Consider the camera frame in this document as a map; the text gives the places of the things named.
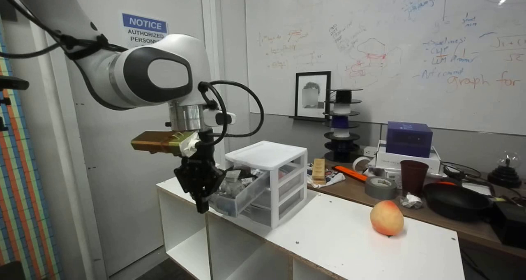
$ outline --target black frying pan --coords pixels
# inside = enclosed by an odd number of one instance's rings
[[[491,205],[482,194],[451,183],[427,184],[423,191],[428,207],[452,220],[479,220]]]

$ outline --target notice sign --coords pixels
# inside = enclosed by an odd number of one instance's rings
[[[142,16],[122,13],[122,24],[129,48],[159,42],[168,34],[165,21]]]

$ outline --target picture frame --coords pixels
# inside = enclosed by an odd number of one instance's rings
[[[327,119],[331,72],[298,72],[295,79],[294,118]]]

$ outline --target plastic drawer organizer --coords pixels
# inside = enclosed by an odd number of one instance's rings
[[[213,194],[210,206],[222,214],[245,215],[275,228],[303,207],[307,195],[307,149],[261,141],[225,155],[227,167],[266,171],[235,198]]]

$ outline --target cardboard box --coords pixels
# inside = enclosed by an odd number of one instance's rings
[[[421,158],[414,156],[404,156],[397,154],[389,154],[385,151],[386,141],[378,141],[378,151],[376,152],[376,163],[374,167],[384,168],[384,169],[397,169],[400,170],[400,161],[402,160],[414,160],[423,162],[429,165],[428,173],[439,174],[440,173],[440,156],[434,149],[431,147],[431,153],[429,158]]]

